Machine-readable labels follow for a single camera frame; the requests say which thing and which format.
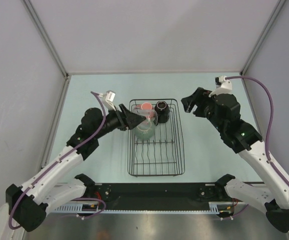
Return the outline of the tall clear faceted glass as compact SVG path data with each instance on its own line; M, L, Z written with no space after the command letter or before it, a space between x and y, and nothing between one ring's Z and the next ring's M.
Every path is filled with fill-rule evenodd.
M132 112L145 117L134 130L139 134L150 134L154 132L158 124L158 114L150 103L142 103L133 107Z

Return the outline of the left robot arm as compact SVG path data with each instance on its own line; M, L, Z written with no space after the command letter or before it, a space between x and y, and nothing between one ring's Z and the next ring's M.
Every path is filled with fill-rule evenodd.
M8 204L8 227L31 232L39 227L57 207L74 199L91 199L95 194L94 182L79 174L72 184L57 187L57 183L71 169L85 161L98 147L99 139L118 129L132 130L145 121L145 116L128 110L123 104L119 110L92 107L85 111L74 134L60 154L22 185L11 184L5 191Z

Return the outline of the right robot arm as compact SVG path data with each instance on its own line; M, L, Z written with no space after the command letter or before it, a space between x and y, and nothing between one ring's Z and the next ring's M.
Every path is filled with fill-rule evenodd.
M261 190L226 174L216 181L215 195L221 201L241 200L264 213L280 232L289 231L289 175L274 157L267 157L265 142L258 131L241 119L241 105L230 93L212 95L197 88L181 99L184 111L206 118L219 132L221 140L244 159L258 174L266 190Z

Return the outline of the green ceramic cup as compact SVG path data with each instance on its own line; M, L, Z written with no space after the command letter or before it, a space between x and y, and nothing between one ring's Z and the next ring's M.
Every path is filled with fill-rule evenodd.
M152 122L144 121L134 129L135 136L140 140L148 140L154 136L156 126Z

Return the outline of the pink mug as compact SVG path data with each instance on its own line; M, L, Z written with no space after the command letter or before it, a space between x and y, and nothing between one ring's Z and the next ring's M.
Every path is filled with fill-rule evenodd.
M137 114L144 115L148 120L152 119L155 116L153 106L149 102L137 104L133 108L133 111Z

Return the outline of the black cup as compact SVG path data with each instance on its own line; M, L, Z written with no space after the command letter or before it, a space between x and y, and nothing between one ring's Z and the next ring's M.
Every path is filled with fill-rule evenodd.
M170 118L169 106L165 101L158 101L154 107L158 116L158 123L165 124Z

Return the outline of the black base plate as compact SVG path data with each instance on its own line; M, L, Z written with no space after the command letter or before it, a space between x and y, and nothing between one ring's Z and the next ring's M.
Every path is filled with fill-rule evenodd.
M99 183L83 196L100 197L112 211L200 211L211 202L238 203L214 183Z

